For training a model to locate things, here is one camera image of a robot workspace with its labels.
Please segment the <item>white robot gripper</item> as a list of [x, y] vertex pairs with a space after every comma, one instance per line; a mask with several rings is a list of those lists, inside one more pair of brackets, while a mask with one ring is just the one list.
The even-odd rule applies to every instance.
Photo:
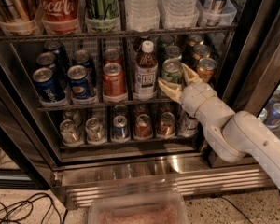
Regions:
[[199, 107], [217, 93], [207, 83], [201, 82], [199, 75], [186, 64], [181, 64], [183, 78], [187, 87], [182, 91], [180, 84], [168, 82], [163, 78], [158, 78], [158, 84], [163, 93], [175, 102], [179, 102], [184, 111], [195, 115]]

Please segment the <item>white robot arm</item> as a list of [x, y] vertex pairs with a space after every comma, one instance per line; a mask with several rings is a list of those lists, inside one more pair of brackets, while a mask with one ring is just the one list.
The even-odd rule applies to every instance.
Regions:
[[280, 140], [259, 119], [246, 112], [234, 112], [198, 74], [182, 66], [184, 86], [163, 78], [163, 93], [203, 126], [207, 143], [224, 161], [237, 162], [251, 155], [280, 190]]

